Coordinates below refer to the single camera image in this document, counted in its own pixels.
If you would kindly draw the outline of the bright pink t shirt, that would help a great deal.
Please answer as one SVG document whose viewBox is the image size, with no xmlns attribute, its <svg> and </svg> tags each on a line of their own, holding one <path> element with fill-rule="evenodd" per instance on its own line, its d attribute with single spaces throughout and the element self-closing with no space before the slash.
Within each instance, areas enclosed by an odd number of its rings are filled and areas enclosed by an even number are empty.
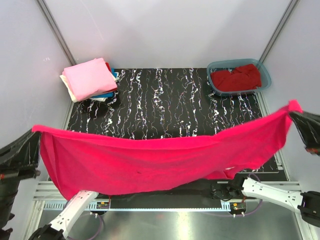
<svg viewBox="0 0 320 240">
<path fill-rule="evenodd" d="M 109 196 L 166 191 L 198 179 L 232 179 L 258 169 L 286 143 L 296 100 L 278 111 L 215 135 L 126 139 L 35 125 L 40 155 L 61 195 Z"/>
</svg>

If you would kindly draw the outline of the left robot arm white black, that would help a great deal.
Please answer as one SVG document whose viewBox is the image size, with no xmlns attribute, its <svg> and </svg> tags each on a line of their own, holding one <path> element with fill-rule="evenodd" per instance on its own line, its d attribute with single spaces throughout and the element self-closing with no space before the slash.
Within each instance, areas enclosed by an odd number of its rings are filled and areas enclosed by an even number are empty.
<svg viewBox="0 0 320 240">
<path fill-rule="evenodd" d="M 21 137 L 0 149 L 0 238 L 8 240 L 13 229 L 4 229 L 15 215 L 11 213 L 20 181 L 41 174 L 39 165 L 41 133 L 28 130 Z M 93 199 L 103 198 L 108 186 L 95 181 L 90 191 L 79 191 L 49 224 L 38 228 L 31 240 L 66 240 L 69 230 Z"/>
</svg>

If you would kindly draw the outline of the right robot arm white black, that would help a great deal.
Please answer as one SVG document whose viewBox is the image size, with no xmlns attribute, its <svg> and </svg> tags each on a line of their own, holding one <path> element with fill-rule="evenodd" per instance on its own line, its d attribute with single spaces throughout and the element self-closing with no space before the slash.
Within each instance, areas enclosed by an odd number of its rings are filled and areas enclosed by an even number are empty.
<svg viewBox="0 0 320 240">
<path fill-rule="evenodd" d="M 320 155 L 320 116 L 296 111 L 289 113 L 293 120 L 305 150 L 313 155 Z M 276 188 L 263 184 L 250 177 L 236 178 L 226 187 L 232 198 L 240 196 L 268 201 L 295 213 L 300 213 L 302 220 L 315 227 L 320 226 L 320 193 L 317 191 L 298 192 Z"/>
</svg>

